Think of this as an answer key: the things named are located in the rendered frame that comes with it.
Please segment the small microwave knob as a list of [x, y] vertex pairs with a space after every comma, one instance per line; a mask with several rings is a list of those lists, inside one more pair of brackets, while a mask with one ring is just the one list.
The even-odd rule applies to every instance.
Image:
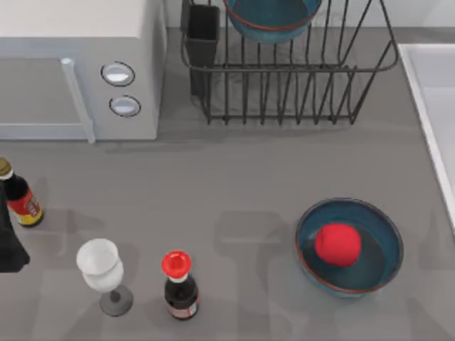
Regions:
[[109, 108], [119, 117], [134, 117], [140, 113], [141, 104], [134, 97], [124, 95], [112, 98], [109, 101]]

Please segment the pale microwave oven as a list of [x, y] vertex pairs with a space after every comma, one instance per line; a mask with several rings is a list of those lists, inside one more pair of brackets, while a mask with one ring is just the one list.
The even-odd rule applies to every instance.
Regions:
[[[153, 140], [166, 67], [164, 0], [0, 0], [0, 58], [71, 58], [96, 141]], [[113, 87], [105, 64], [130, 65], [135, 81]], [[141, 111], [119, 117], [112, 98], [137, 99]]]

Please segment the dark bottle with red cap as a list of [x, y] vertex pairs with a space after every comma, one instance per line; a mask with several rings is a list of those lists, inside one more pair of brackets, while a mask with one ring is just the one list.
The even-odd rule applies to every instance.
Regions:
[[177, 320], [189, 320], [199, 309], [199, 290], [191, 267], [191, 258], [183, 250], [169, 251], [161, 261], [166, 275], [164, 298], [168, 312]]

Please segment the red apple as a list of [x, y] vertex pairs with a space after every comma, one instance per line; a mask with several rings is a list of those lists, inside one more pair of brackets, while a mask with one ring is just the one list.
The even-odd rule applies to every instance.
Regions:
[[317, 256], [329, 265], [349, 267], [358, 260], [362, 248], [360, 233], [349, 224], [325, 224], [317, 232], [314, 249]]

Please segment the black cutlery holder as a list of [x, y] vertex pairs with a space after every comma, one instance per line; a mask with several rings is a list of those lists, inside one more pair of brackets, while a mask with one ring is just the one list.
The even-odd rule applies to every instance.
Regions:
[[182, 0], [181, 32], [188, 56], [191, 94], [204, 97], [209, 72], [197, 71], [195, 67], [211, 68], [219, 41], [220, 9], [214, 5], [194, 4], [192, 0]]

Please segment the large microwave knob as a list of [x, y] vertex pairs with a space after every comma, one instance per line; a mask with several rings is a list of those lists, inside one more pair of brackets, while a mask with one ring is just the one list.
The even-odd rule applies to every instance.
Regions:
[[100, 69], [100, 74], [102, 79], [113, 87], [127, 87], [136, 78], [134, 69], [130, 65], [120, 61], [103, 65]]

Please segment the blue bowl with red rim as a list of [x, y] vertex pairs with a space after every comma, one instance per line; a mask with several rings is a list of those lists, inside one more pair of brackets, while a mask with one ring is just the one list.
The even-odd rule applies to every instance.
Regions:
[[286, 43], [301, 35], [322, 0], [223, 0], [232, 26], [258, 43]]
[[[359, 232], [362, 249], [352, 266], [332, 266], [317, 256], [316, 235], [329, 223], [348, 224]], [[310, 206], [295, 226], [293, 251], [303, 274], [313, 284], [344, 298], [383, 289], [399, 273], [405, 255], [396, 224], [376, 206], [350, 197], [325, 199]]]

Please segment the white wine glass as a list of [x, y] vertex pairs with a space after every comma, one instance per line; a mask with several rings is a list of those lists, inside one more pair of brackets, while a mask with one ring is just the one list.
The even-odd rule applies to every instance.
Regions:
[[134, 296], [123, 284], [124, 264], [117, 245], [103, 238], [85, 242], [77, 251], [76, 264], [85, 283], [100, 294], [100, 308], [111, 317], [130, 311]]

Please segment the dark bottle with gold cap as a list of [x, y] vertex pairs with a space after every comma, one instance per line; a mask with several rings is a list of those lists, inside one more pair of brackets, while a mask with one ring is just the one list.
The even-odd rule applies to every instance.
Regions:
[[37, 226], [44, 211], [25, 178], [14, 172], [12, 165], [0, 157], [0, 182], [6, 193], [6, 203], [22, 227]]

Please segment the microwave door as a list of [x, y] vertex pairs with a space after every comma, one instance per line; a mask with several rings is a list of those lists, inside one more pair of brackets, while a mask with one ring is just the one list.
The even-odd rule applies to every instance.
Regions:
[[86, 140], [60, 60], [0, 58], [0, 140]]

